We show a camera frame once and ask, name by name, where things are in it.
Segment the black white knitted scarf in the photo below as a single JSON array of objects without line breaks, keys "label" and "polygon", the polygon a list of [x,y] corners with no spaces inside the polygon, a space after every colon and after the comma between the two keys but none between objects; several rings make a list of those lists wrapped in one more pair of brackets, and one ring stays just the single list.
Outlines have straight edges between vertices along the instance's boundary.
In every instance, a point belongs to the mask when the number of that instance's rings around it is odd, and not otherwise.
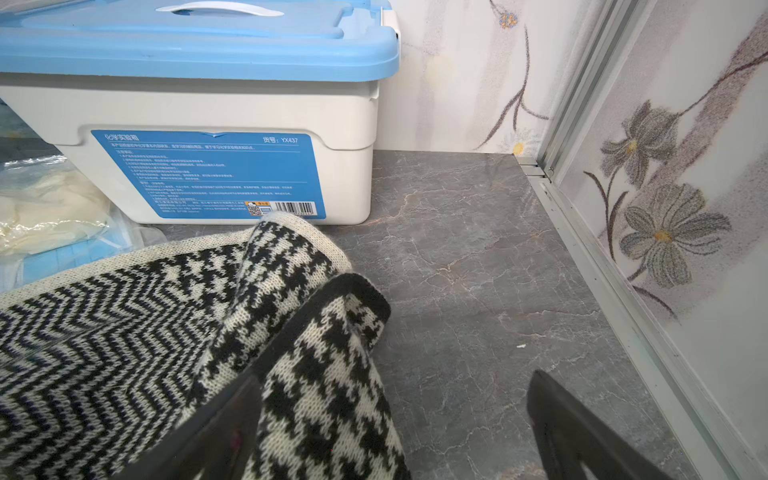
[{"label": "black white knitted scarf", "polygon": [[117,479],[252,370],[262,411],[239,479],[407,479],[372,359],[390,314],[286,213],[4,294],[1,475]]}]

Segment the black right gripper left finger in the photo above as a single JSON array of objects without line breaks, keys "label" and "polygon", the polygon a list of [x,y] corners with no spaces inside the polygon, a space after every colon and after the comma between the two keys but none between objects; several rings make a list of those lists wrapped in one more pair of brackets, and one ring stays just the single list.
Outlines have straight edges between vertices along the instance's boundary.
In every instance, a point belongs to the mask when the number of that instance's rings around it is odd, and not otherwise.
[{"label": "black right gripper left finger", "polygon": [[239,479],[256,445],[261,384],[241,373],[117,479]]}]

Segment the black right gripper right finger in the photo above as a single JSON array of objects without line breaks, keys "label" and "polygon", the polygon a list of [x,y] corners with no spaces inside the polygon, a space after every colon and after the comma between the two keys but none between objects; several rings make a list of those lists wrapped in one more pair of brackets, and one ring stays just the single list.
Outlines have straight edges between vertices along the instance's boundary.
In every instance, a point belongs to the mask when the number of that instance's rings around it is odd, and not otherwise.
[{"label": "black right gripper right finger", "polygon": [[532,374],[526,406],[549,479],[669,477],[543,370]]}]

